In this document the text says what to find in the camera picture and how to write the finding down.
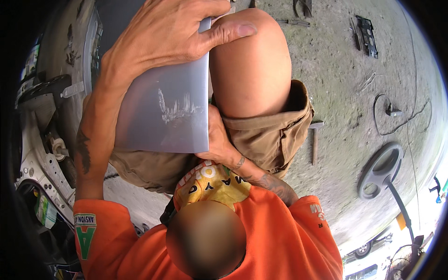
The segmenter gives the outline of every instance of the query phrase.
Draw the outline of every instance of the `screwdriver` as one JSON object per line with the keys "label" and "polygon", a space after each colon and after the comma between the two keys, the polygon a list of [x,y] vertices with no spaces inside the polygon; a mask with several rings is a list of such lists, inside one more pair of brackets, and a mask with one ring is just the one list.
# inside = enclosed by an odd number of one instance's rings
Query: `screwdriver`
{"label": "screwdriver", "polygon": [[310,27],[310,23],[309,22],[291,21],[289,19],[287,19],[287,20],[276,20],[276,22],[284,22],[284,23],[288,23],[288,24],[291,24],[291,25],[300,25],[300,26],[304,26],[304,27]]}

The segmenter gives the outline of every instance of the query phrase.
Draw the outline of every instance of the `scratched paint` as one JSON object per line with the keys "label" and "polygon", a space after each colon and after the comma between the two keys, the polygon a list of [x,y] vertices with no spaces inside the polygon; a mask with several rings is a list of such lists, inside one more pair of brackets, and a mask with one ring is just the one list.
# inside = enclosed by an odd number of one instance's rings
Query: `scratched paint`
{"label": "scratched paint", "polygon": [[174,102],[174,107],[170,108],[165,104],[164,94],[161,89],[159,89],[159,106],[162,110],[162,119],[165,124],[175,119],[192,116],[194,113],[198,112],[198,109],[201,108],[200,106],[195,106],[193,101],[190,101],[189,92],[184,94],[183,106],[180,106],[180,101],[177,99]]}

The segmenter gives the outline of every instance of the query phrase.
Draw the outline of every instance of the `tattoo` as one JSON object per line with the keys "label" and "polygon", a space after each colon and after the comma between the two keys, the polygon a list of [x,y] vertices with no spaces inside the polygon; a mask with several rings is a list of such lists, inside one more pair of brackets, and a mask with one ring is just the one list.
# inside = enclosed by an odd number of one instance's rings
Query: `tattoo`
{"label": "tattoo", "polygon": [[78,134],[76,135],[76,151],[81,156],[82,169],[84,171],[84,174],[89,173],[90,169],[90,153],[86,145],[86,141],[89,140],[90,138],[84,135],[81,128],[79,128]]}
{"label": "tattoo", "polygon": [[234,171],[234,170],[239,169],[244,164],[245,159],[246,159],[246,157],[242,156],[240,158],[240,161],[238,161],[237,165],[233,168],[230,168],[230,170]]}
{"label": "tattoo", "polygon": [[293,199],[297,196],[290,185],[270,173],[264,174],[259,179],[250,180],[250,177],[247,179],[249,183],[272,191],[286,204],[287,207],[292,205]]}

